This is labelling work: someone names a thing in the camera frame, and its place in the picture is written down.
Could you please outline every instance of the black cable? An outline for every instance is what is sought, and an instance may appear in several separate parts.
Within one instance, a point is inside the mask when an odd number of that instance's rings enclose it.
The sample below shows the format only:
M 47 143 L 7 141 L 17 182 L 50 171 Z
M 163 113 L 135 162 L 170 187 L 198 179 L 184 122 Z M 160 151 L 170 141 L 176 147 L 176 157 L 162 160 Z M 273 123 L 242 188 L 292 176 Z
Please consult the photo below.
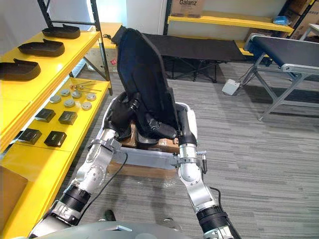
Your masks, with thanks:
M 223 207 L 221 206 L 221 192 L 220 192 L 220 190 L 219 190 L 218 188 L 213 188 L 213 187 L 209 187 L 209 188 L 218 192 L 218 204 L 219 204 L 220 210 L 221 210 L 222 212 L 224 212 L 224 209 L 223 209 Z M 226 218 L 226 220 L 227 220 L 227 222 L 229 223 L 229 225 L 233 228 L 233 230 L 235 231 L 235 233 L 237 234 L 237 236 L 239 237 L 239 239 L 241 239 L 241 237 L 239 236 L 239 233 L 237 232 L 237 230 L 235 229 L 235 227 L 234 227 L 234 225 L 231 223 L 231 221 L 230 221 L 228 218 Z
M 213 188 L 213 187 L 209 187 L 209 188 L 218 192 L 218 204 L 219 204 L 221 211 L 223 212 L 224 209 L 221 206 L 221 192 L 220 192 L 220 190 L 218 188 Z
M 128 160 L 128 154 L 125 153 L 125 155 L 126 155 L 126 158 L 125 158 L 125 160 L 124 160 L 124 163 L 121 165 L 121 167 L 119 168 L 119 170 L 116 171 L 116 173 L 110 178 L 110 180 L 103 186 L 103 188 L 100 190 L 100 192 L 98 193 L 98 195 L 96 195 L 95 198 L 86 206 L 86 208 L 83 210 L 83 212 L 82 212 L 82 214 L 81 214 L 81 216 L 80 216 L 80 218 L 79 218 L 79 220 L 78 220 L 78 222 L 77 222 L 76 225 L 79 224 L 79 222 L 81 221 L 82 217 L 84 216 L 86 210 L 88 210 L 88 208 L 92 205 L 92 203 L 101 195 L 101 193 L 102 193 L 103 190 L 106 188 L 106 186 L 109 185 L 109 183 L 113 180 L 113 178 L 115 178 L 115 176 L 116 176 L 116 175 L 121 171 L 121 169 L 124 167 L 126 161 Z
M 251 67 L 249 67 L 248 70 L 245 72 L 245 74 L 242 75 L 241 77 L 239 77 L 238 81 L 239 81 L 241 78 L 243 78 L 243 77 L 248 73 L 248 71 L 250 71 L 250 69 L 253 68 L 253 66 L 254 66 L 254 65 L 252 65 Z

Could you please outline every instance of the metal washer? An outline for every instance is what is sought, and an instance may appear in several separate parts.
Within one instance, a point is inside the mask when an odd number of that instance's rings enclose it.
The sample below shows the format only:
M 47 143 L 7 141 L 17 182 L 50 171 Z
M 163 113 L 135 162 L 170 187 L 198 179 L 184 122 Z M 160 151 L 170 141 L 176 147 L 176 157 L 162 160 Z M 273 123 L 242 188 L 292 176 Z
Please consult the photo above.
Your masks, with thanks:
M 59 103 L 60 101 L 61 101 L 61 97 L 58 96 L 58 95 L 52 96 L 52 97 L 50 98 L 50 102 L 51 102 L 52 104 Z
M 83 110 L 88 111 L 92 108 L 92 104 L 90 102 L 84 102 L 81 107 Z
M 93 93 L 88 93 L 87 96 L 86 96 L 86 99 L 88 101 L 95 101 L 96 100 L 96 95 L 93 94 Z
M 63 89 L 60 91 L 61 96 L 69 96 L 70 95 L 70 90 L 69 89 Z
M 81 95 L 82 95 L 82 94 L 81 94 L 81 92 L 79 92 L 79 91 L 73 91 L 72 94 L 71 94 L 71 96 L 72 96 L 73 98 L 75 98 L 75 99 L 80 98 Z
M 67 108 L 70 108 L 70 107 L 72 107 L 72 106 L 74 106 L 74 105 L 75 105 L 75 102 L 74 102 L 74 100 L 72 100 L 72 99 L 68 99 L 68 100 L 66 100 L 66 101 L 64 102 L 64 106 L 67 107 Z

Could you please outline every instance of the white wall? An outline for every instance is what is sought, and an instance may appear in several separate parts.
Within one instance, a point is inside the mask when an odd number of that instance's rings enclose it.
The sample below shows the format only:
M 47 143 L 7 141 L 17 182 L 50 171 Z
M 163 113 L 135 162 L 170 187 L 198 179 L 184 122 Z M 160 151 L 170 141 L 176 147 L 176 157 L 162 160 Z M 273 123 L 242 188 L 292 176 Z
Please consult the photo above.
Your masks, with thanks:
M 127 27 L 162 34 L 167 0 L 126 0 Z
M 120 22 L 123 26 L 127 25 L 126 0 L 96 0 L 96 5 L 100 22 Z
M 37 0 L 2 0 L 0 11 L 0 54 L 19 46 L 46 27 Z
M 49 10 L 51 19 L 89 21 L 86 0 L 52 0 Z M 47 27 L 37 0 L 1 0 L 0 13 L 1 55 Z
M 206 0 L 204 10 L 275 17 L 285 2 L 286 0 Z
M 286 0 L 206 0 L 203 10 L 275 17 L 285 2 Z M 248 31 L 249 27 L 171 21 L 167 34 L 244 40 Z

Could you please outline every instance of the black electronic device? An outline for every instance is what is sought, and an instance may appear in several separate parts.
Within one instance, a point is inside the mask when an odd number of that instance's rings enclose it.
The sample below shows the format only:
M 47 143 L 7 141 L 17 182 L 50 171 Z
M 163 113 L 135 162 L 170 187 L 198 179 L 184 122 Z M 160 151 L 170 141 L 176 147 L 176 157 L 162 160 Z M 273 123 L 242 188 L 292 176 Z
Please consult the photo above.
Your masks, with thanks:
M 78 38 L 81 34 L 80 28 L 77 26 L 68 26 L 63 24 L 63 27 L 53 26 L 42 30 L 45 36 L 60 37 L 60 38 Z
M 18 47 L 20 52 L 28 55 L 60 56 L 64 53 L 64 44 L 60 41 L 29 42 Z
M 18 138 L 23 143 L 35 144 L 42 133 L 37 129 L 27 128 Z
M 54 116 L 54 110 L 43 108 L 39 113 L 36 114 L 35 119 L 37 121 L 49 123 Z
M 78 117 L 78 115 L 76 114 L 76 112 L 63 111 L 62 115 L 59 118 L 59 122 L 61 124 L 73 125 L 73 123 L 74 123 L 74 121 L 76 120 L 77 117 Z
M 34 61 L 21 61 L 13 59 L 14 62 L 0 63 L 0 79 L 4 80 L 31 80 L 37 77 L 40 66 Z
M 61 147 L 66 136 L 65 132 L 51 131 L 44 143 L 51 147 Z

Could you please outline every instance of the black rubber wrist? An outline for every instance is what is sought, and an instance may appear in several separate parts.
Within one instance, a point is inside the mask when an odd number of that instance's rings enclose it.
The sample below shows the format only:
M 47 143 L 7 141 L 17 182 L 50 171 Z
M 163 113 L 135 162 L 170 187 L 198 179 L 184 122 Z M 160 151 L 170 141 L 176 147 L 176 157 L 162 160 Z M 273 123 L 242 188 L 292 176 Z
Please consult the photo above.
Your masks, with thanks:
M 66 190 L 64 190 L 60 201 L 68 207 L 80 212 L 89 201 L 90 196 L 91 195 L 85 190 L 82 190 L 76 185 L 71 184 Z

